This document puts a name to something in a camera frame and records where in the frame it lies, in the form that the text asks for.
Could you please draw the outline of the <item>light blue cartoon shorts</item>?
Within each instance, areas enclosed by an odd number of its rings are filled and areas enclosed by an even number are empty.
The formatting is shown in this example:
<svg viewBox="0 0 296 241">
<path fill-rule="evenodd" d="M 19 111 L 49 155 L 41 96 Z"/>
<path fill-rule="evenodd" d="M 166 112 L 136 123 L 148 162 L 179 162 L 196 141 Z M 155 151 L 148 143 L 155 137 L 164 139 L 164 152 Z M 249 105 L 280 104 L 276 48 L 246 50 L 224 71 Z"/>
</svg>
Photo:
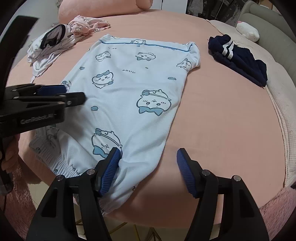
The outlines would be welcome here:
<svg viewBox="0 0 296 241">
<path fill-rule="evenodd" d="M 83 92 L 83 105 L 67 108 L 62 123 L 39 128 L 30 142 L 37 158 L 56 175 L 79 176 L 121 152 L 103 214 L 121 207 L 157 167 L 181 101 L 188 73 L 200 65 L 194 42 L 100 38 L 62 81 Z"/>
</svg>

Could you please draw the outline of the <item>white navy-trimmed shirt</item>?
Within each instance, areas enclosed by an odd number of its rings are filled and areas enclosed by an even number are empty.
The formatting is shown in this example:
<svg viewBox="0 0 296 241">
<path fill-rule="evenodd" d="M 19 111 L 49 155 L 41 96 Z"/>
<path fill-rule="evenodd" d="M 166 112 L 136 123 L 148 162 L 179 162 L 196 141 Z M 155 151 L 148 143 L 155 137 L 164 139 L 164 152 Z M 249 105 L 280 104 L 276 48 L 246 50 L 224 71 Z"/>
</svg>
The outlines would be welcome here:
<svg viewBox="0 0 296 241">
<path fill-rule="evenodd" d="M 32 66 L 32 79 L 40 77 L 66 50 L 72 48 L 81 36 L 71 32 L 71 27 L 60 24 L 35 39 L 27 51 L 27 61 Z"/>
</svg>

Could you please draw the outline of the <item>pink fluffy rug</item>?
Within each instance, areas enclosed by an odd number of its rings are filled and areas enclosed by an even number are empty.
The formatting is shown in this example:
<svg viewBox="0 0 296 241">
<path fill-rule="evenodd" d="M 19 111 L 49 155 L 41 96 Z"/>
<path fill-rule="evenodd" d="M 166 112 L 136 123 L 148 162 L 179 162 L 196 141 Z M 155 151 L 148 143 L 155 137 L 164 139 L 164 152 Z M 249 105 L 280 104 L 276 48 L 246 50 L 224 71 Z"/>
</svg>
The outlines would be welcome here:
<svg viewBox="0 0 296 241">
<path fill-rule="evenodd" d="M 28 185 L 39 184 L 41 180 L 23 161 L 18 163 L 12 175 L 14 188 L 6 196 L 4 214 L 14 230 L 25 240 L 36 212 Z"/>
</svg>

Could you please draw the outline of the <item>pink patterned garment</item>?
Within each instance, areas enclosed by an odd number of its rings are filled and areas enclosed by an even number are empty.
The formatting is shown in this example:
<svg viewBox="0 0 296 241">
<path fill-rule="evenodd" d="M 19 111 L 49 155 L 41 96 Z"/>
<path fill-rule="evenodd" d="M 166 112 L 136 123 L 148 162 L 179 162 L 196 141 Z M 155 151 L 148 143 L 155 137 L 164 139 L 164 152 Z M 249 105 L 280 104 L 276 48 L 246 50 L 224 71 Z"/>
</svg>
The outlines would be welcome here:
<svg viewBox="0 0 296 241">
<path fill-rule="evenodd" d="M 77 15 L 68 25 L 71 33 L 76 36 L 87 36 L 111 28 L 110 23 L 105 20 L 81 15 Z"/>
</svg>

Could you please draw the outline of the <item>pink rolled duvet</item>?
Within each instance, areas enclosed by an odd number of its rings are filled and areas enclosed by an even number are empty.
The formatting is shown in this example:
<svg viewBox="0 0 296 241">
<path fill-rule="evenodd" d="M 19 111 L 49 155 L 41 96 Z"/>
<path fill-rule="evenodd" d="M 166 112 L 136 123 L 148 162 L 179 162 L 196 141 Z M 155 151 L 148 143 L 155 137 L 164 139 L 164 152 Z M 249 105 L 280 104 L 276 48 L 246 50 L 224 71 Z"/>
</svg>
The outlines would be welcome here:
<svg viewBox="0 0 296 241">
<path fill-rule="evenodd" d="M 62 1 L 58 19 L 67 24 L 77 15 L 100 18 L 134 14 L 150 9 L 152 0 L 64 0 Z"/>
</svg>

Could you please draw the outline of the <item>beige bed blanket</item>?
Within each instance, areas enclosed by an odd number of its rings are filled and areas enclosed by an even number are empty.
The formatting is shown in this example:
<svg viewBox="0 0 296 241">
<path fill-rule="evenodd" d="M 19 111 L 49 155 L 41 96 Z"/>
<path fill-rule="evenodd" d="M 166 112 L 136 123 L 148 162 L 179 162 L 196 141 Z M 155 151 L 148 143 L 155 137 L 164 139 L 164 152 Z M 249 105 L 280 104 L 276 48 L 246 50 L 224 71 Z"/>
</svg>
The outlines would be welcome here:
<svg viewBox="0 0 296 241">
<path fill-rule="evenodd" d="M 285 149 L 284 186 L 295 182 L 295 85 L 287 71 L 260 45 L 246 39 L 236 28 L 217 20 L 209 23 L 220 33 L 227 34 L 239 47 L 250 49 L 256 59 L 267 65 L 267 87 L 265 88 L 275 109 Z"/>
</svg>

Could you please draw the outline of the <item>navy striped folded garment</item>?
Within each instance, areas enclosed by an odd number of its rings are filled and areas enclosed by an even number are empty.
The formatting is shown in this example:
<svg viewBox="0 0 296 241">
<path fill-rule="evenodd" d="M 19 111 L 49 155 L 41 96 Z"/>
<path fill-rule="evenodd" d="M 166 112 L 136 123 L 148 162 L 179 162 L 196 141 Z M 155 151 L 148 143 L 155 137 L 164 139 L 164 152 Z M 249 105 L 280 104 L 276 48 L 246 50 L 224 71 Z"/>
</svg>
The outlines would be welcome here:
<svg viewBox="0 0 296 241">
<path fill-rule="evenodd" d="M 255 59 L 250 49 L 239 47 L 227 34 L 210 37 L 208 50 L 214 60 L 250 80 L 259 87 L 267 84 L 267 66 Z"/>
</svg>

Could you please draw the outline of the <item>white plush pillow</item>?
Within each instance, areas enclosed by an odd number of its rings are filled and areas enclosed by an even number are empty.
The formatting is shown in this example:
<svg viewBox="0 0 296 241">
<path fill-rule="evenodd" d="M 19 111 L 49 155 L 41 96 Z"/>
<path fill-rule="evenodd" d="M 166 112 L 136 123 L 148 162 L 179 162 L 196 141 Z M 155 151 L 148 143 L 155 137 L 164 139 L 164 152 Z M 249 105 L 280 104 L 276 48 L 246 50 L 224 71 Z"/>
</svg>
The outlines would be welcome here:
<svg viewBox="0 0 296 241">
<path fill-rule="evenodd" d="M 246 22 L 239 21 L 236 25 L 236 30 L 252 42 L 257 42 L 259 40 L 260 36 L 258 30 Z"/>
</svg>

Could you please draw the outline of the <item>grey padded headboard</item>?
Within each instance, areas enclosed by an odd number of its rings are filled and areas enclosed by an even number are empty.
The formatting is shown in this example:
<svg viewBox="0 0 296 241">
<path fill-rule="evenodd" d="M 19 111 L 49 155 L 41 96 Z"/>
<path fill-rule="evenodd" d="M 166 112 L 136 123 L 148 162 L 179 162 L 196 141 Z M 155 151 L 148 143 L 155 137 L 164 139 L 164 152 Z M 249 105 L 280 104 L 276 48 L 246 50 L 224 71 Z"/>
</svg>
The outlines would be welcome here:
<svg viewBox="0 0 296 241">
<path fill-rule="evenodd" d="M 257 44 L 266 49 L 295 80 L 295 35 L 283 16 L 248 1 L 242 8 L 238 20 L 258 30 Z"/>
</svg>

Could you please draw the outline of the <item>dark glass wardrobe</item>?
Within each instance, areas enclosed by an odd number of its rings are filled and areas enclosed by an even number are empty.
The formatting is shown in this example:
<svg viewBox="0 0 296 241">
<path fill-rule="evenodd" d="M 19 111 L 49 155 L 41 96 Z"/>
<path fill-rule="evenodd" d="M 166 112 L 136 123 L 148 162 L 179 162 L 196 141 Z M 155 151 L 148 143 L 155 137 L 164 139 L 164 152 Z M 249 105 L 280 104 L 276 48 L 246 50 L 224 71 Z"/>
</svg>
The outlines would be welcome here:
<svg viewBox="0 0 296 241">
<path fill-rule="evenodd" d="M 236 21 L 247 1 L 241 0 L 190 0 L 186 14 L 221 22 Z"/>
</svg>

